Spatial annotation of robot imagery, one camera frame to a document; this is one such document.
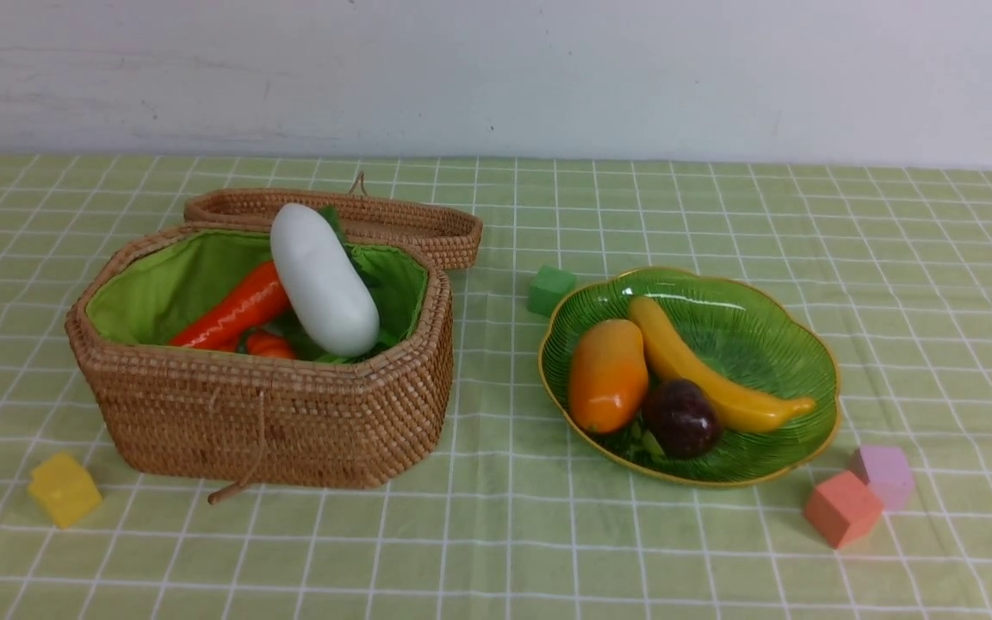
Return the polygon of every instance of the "toy vegetable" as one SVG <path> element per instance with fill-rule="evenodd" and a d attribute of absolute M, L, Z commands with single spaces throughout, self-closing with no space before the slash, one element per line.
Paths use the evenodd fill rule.
<path fill-rule="evenodd" d="M 381 315 L 324 216 L 284 205 L 270 228 L 270 252 L 302 328 L 339 357 L 359 357 L 377 344 Z"/>
<path fill-rule="evenodd" d="M 279 357 L 282 360 L 298 358 L 286 338 L 263 328 L 251 328 L 237 340 L 217 346 L 216 350 L 223 350 L 225 353 L 243 353 L 245 356 Z"/>
<path fill-rule="evenodd" d="M 275 320 L 290 307 L 275 263 L 259 264 L 216 307 L 170 341 L 172 346 L 217 349 L 240 334 Z"/>

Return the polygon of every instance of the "wicker basket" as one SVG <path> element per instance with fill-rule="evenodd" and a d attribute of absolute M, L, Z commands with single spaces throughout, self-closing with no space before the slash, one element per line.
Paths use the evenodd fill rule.
<path fill-rule="evenodd" d="M 456 208 L 381 199 L 366 192 L 359 172 L 347 193 L 302 189 L 217 189 L 186 201 L 186 222 L 269 225 L 287 203 L 311 208 L 335 205 L 347 237 L 401 242 L 420 248 L 442 270 L 465 270 L 476 263 L 484 224 Z"/>
<path fill-rule="evenodd" d="M 453 375 L 448 276 L 400 240 L 428 270 L 416 330 L 370 360 L 333 365 L 125 345 L 100 337 L 86 314 L 100 287 L 128 264 L 209 228 L 268 232 L 255 224 L 188 223 L 117 251 L 71 306 L 71 350 L 129 466 L 146 474 L 304 487 L 378 487 L 421 462 L 440 438 Z"/>

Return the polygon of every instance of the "basket handle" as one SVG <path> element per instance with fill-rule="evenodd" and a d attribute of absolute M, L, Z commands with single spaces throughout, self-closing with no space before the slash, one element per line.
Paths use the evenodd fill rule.
<path fill-rule="evenodd" d="M 361 189 L 363 196 L 369 196 L 369 192 L 366 191 L 366 171 L 359 170 L 355 182 L 350 185 L 350 189 L 347 189 L 347 194 L 354 195 L 355 189 Z"/>

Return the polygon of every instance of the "yellow block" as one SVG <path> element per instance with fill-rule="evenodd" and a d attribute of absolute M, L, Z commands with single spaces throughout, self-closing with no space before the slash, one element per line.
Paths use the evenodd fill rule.
<path fill-rule="evenodd" d="M 44 512 L 61 530 L 68 529 L 102 503 L 94 479 L 67 452 L 59 452 L 33 470 L 28 494 L 44 507 Z"/>

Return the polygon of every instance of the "basket string loop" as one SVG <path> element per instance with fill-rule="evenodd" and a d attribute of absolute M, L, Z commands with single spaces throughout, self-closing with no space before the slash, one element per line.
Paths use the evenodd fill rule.
<path fill-rule="evenodd" d="M 216 392 L 213 392 L 213 398 L 210 398 L 209 400 L 210 415 L 212 415 L 213 405 L 216 404 L 218 395 L 220 395 L 219 387 L 217 387 Z M 251 482 L 251 476 L 254 475 L 255 470 L 259 468 L 259 463 L 263 462 L 263 453 L 267 451 L 267 412 L 265 411 L 266 400 L 267 393 L 265 393 L 262 389 L 259 389 L 259 449 L 255 452 L 255 461 L 251 463 L 251 468 L 248 468 L 247 474 L 244 474 L 243 479 L 229 484 L 229 486 L 224 487 L 224 489 L 210 493 L 208 499 L 209 505 L 216 505 L 225 501 L 225 499 L 231 498 L 240 491 L 247 489 L 247 484 Z"/>
<path fill-rule="evenodd" d="M 369 196 L 369 192 L 366 191 L 366 172 L 363 170 L 359 170 L 355 182 L 350 185 L 350 189 L 347 189 L 347 194 L 354 194 L 355 189 L 361 189 L 363 196 Z"/>

